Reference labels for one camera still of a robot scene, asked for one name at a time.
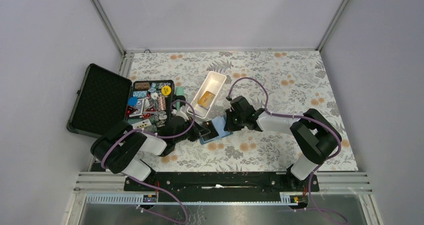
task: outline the black suitcase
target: black suitcase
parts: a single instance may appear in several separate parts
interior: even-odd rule
[[[136,81],[135,83],[171,83],[171,94],[165,99],[167,120],[174,94],[172,80]],[[128,99],[133,95],[130,79],[90,64],[86,71],[66,128],[69,132],[99,138],[121,120],[127,120]]]

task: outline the open suitcase lid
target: open suitcase lid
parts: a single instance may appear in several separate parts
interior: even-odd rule
[[[125,119],[131,94],[131,80],[90,64],[66,128],[71,133],[101,137]]]

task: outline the white wall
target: white wall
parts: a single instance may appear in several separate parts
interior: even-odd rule
[[[386,225],[422,224],[424,0],[351,0],[322,55]]]
[[[342,0],[100,0],[127,50],[315,48]]]
[[[60,224],[93,142],[66,130],[76,91],[119,59],[90,0],[0,0],[0,224]]]

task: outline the floral tablecloth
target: floral tablecloth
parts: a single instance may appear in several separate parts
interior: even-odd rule
[[[225,97],[236,79],[255,78],[269,93],[270,111],[300,114],[315,108],[341,134],[341,153],[326,161],[320,171],[358,170],[318,51],[136,53],[129,78],[132,81],[172,79],[175,86],[184,87],[185,97],[191,102],[209,71],[227,76],[209,119],[224,114],[230,107]],[[250,80],[240,81],[232,95],[251,99],[249,102],[256,109],[265,103],[264,93]],[[143,152],[138,156],[160,172],[253,172],[285,171],[301,154],[293,136],[245,128],[205,145],[199,141],[180,142],[166,157]]]

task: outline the purple cable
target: purple cable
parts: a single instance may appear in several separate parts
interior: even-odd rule
[[[233,88],[234,88],[234,85],[237,83],[237,82],[239,82],[240,80],[243,80],[243,79],[248,79],[248,80],[252,80],[252,81],[254,81],[255,83],[257,83],[261,88],[262,88],[262,90],[263,90],[263,92],[265,93],[265,96],[266,96],[266,100],[265,100],[265,112],[267,113],[267,114],[269,114],[269,115],[271,115],[271,116],[276,116],[276,117],[283,117],[283,118],[297,118],[297,119],[305,119],[305,120],[308,120],[308,121],[310,121],[310,122],[313,122],[313,123],[315,123],[315,124],[318,124],[318,125],[320,125],[321,127],[323,127],[325,130],[327,130],[328,132],[330,132],[330,134],[331,135],[333,135],[334,137],[335,137],[335,139],[336,139],[336,141],[337,141],[337,151],[333,154],[333,155],[331,155],[331,156],[329,156],[328,157],[328,159],[332,159],[332,158],[334,158],[335,156],[337,156],[341,151],[342,151],[342,141],[340,141],[340,139],[339,139],[339,137],[337,136],[337,134],[332,130],[332,129],[330,129],[327,125],[325,125],[324,123],[322,123],[322,122],[320,122],[320,121],[318,121],[318,120],[315,120],[315,119],[313,119],[313,118],[310,118],[310,117],[307,117],[307,116],[303,116],[303,115],[293,115],[293,114],[278,114],[278,113],[271,113],[270,111],[268,111],[268,92],[267,92],[267,90],[265,89],[265,87],[258,81],[258,80],[256,80],[256,79],[254,79],[254,78],[251,78],[251,77],[242,77],[242,78],[239,78],[239,79],[237,79],[233,84],[232,84],[232,86],[231,86],[231,88],[229,89],[229,92],[228,92],[228,98],[230,98],[231,97],[231,93],[233,92]],[[318,208],[318,206],[317,206],[317,204],[315,203],[315,201],[314,201],[314,199],[312,198],[312,194],[311,194],[311,182],[312,182],[312,175],[314,174],[314,172],[316,172],[319,168],[321,167],[321,165],[319,165],[319,166],[317,166],[311,173],[310,173],[310,175],[309,175],[309,182],[308,182],[308,194],[309,194],[309,197],[310,197],[310,200],[311,200],[311,202],[312,202],[312,204],[315,206],[315,208],[310,208],[310,210],[312,209],[312,210],[317,210],[321,215],[323,215],[326,219],[328,219],[328,220],[330,220],[331,222],[333,222],[333,223],[335,223],[335,224],[340,224],[340,225],[345,225],[345,224],[348,224],[348,220],[346,219],[346,217],[345,216],[343,216],[341,213],[339,213],[339,212],[337,212],[337,211],[335,211],[335,210],[331,210],[331,209],[324,209],[324,208]],[[326,215],[323,211],[326,211],[326,212],[333,212],[333,213],[335,213],[335,214],[337,214],[337,215],[339,215],[340,217],[342,217],[344,220],[345,220],[345,222],[339,222],[339,221],[336,221],[336,220],[334,220],[334,219],[332,219],[331,217],[329,217],[328,215]]]
[[[171,222],[174,222],[174,223],[177,223],[177,224],[186,224],[186,223],[188,223],[189,222],[189,214],[187,213],[187,210],[186,210],[186,208],[184,207],[184,205],[183,205],[183,203],[176,197],[176,196],[174,196],[174,194],[172,194],[172,193],[170,193],[169,191],[167,191],[167,190],[165,190],[165,189],[163,189],[163,188],[160,188],[160,187],[158,187],[158,186],[153,186],[153,185],[150,185],[150,184],[148,184],[148,183],[145,183],[145,182],[143,182],[143,181],[140,181],[140,180],[138,180],[137,178],[135,178],[135,177],[132,177],[132,176],[130,176],[130,175],[127,175],[130,179],[132,179],[132,180],[134,180],[134,181],[136,181],[137,183],[139,183],[139,184],[141,184],[141,185],[144,185],[144,186],[146,186],[146,187],[149,187],[149,188],[152,188],[152,189],[157,189],[157,190],[160,190],[160,191],[162,191],[162,192],[165,192],[165,193],[167,193],[169,196],[171,196],[177,203],[179,203],[179,205],[181,206],[181,208],[182,208],[182,211],[184,212],[184,215],[185,215],[185,221],[177,221],[177,220],[174,220],[174,219],[172,219],[172,218],[170,218],[170,217],[167,217],[167,216],[165,216],[165,215],[162,215],[162,214],[160,214],[160,213],[157,213],[157,212],[154,212],[154,211],[150,211],[150,210],[148,210],[148,209],[143,209],[143,208],[141,208],[141,210],[142,211],[146,211],[146,212],[148,212],[148,213],[150,213],[150,214],[153,214],[153,215],[156,215],[156,216],[159,216],[159,217],[162,217],[162,218],[164,218],[164,219],[166,219],[166,220],[169,220],[169,221],[171,221]]]
[[[344,220],[346,220],[346,221],[348,221],[348,219],[343,215],[343,214],[341,214],[340,212],[338,212],[338,211],[335,211],[335,210],[331,210],[331,209],[328,209],[328,208],[320,208],[322,211],[325,211],[325,212],[327,212],[327,213],[334,213],[334,214],[337,214],[337,215],[339,215],[340,217],[342,217]],[[316,211],[317,209],[316,208],[299,208],[299,209],[296,209],[296,213],[298,213],[298,212],[305,212],[305,211]],[[292,209],[290,209],[290,210],[282,210],[282,211],[279,211],[279,212],[284,212],[284,213],[293,213],[293,210]]]
[[[110,149],[106,152],[106,154],[104,155],[104,157],[103,157],[103,159],[101,160],[101,167],[103,168],[103,169],[106,169],[106,166],[105,166],[105,162],[106,162],[106,159],[109,157],[109,155],[111,154],[111,152],[119,145],[119,143],[120,142],[122,142],[125,138],[127,138],[130,134],[132,134],[132,133],[134,133],[134,132],[142,132],[142,133],[145,133],[145,134],[149,134],[149,135],[152,135],[152,136],[155,136],[155,137],[157,137],[157,138],[160,138],[160,139],[173,139],[173,138],[176,138],[176,137],[179,137],[179,136],[181,136],[181,135],[184,135],[185,133],[187,133],[192,127],[193,127],[193,125],[195,124],[195,119],[194,119],[194,117],[195,117],[195,110],[194,110],[194,108],[192,107],[192,105],[190,104],[190,103],[188,103],[188,102],[186,102],[186,101],[183,101],[183,100],[175,100],[175,101],[173,101],[172,103],[171,103],[171,108],[172,108],[172,106],[176,103],[176,102],[183,102],[183,103],[185,103],[186,105],[188,105],[190,108],[191,108],[191,110],[193,111],[193,120],[191,121],[191,123],[190,123],[190,126],[188,126],[188,128],[185,130],[185,131],[183,131],[183,132],[181,132],[180,134],[177,134],[177,135],[172,135],[172,136],[158,136],[158,135],[156,135],[156,134],[154,134],[154,133],[151,133],[151,132],[148,132],[148,131],[144,131],[144,129],[142,129],[142,128],[138,128],[138,129],[133,129],[133,130],[131,130],[131,131],[129,131],[129,132],[127,132],[127,133],[125,133],[122,137],[120,137],[113,145],[112,145],[112,147],[110,147]]]
[[[173,139],[173,138],[176,138],[176,137],[179,137],[179,136],[181,136],[181,135],[184,135],[185,133],[187,133],[192,127],[193,127],[193,125],[195,124],[195,119],[194,119],[194,117],[195,117],[195,109],[192,107],[192,105],[190,104],[190,103],[188,103],[188,102],[186,102],[186,101],[183,101],[183,100],[175,100],[175,101],[173,101],[172,103],[171,103],[171,105],[170,105],[170,107],[172,108],[172,106],[176,103],[176,102],[183,102],[183,103],[185,103],[186,105],[188,105],[190,108],[191,108],[191,110],[193,111],[193,120],[191,121],[191,123],[190,123],[190,126],[188,126],[188,128],[185,130],[185,131],[183,131],[183,132],[181,132],[180,134],[177,134],[177,135],[172,135],[172,136],[158,136],[157,134],[153,134],[153,133],[150,133],[150,132],[147,132],[147,131],[144,131],[144,129],[133,129],[133,130],[131,130],[131,131],[129,131],[129,132],[127,132],[127,133],[125,133],[122,137],[120,137],[111,147],[110,147],[110,149],[106,152],[106,154],[104,155],[104,157],[103,157],[103,159],[101,160],[101,167],[103,168],[103,169],[106,169],[106,166],[105,166],[105,161],[106,161],[106,159],[108,158],[108,156],[111,154],[111,152],[119,145],[119,143],[120,142],[122,142],[126,137],[128,137],[130,134],[132,134],[132,133],[135,133],[135,132],[142,132],[142,133],[146,133],[146,134],[149,134],[149,135],[152,135],[152,136],[155,136],[155,137],[157,137],[157,138],[160,138],[160,139]],[[165,192],[165,193],[167,193],[168,195],[170,195],[177,203],[179,203],[179,205],[181,206],[181,208],[182,208],[182,210],[183,210],[183,212],[184,212],[184,214],[185,214],[185,221],[177,221],[177,220],[174,220],[174,219],[172,219],[172,218],[170,218],[170,217],[167,217],[167,216],[165,216],[165,215],[162,215],[162,214],[160,214],[160,213],[157,213],[157,212],[154,212],[154,211],[150,211],[150,210],[145,210],[146,212],[148,212],[148,213],[151,213],[151,214],[154,214],[154,215],[157,215],[157,216],[159,216],[159,217],[162,217],[162,218],[164,218],[164,219],[167,219],[167,220],[169,220],[169,221],[171,221],[171,222],[174,222],[174,223],[178,223],[178,224],[186,224],[188,221],[189,221],[189,215],[187,214],[187,210],[186,210],[186,208],[183,206],[183,203],[176,197],[176,196],[174,196],[172,193],[170,193],[169,191],[167,191],[167,190],[165,190],[165,189],[163,189],[163,188],[160,188],[160,187],[158,187],[158,186],[153,186],[153,185],[150,185],[150,184],[148,184],[148,183],[145,183],[145,182],[142,182],[142,181],[140,181],[140,180],[138,180],[138,179],[136,179],[135,177],[132,177],[132,176],[130,176],[130,175],[127,175],[129,178],[131,178],[132,180],[134,180],[134,181],[136,181],[137,183],[139,183],[139,184],[141,184],[141,185],[144,185],[144,186],[146,186],[146,187],[149,187],[149,188],[152,188],[152,189],[157,189],[157,190],[160,190],[160,191],[162,191],[162,192]]]

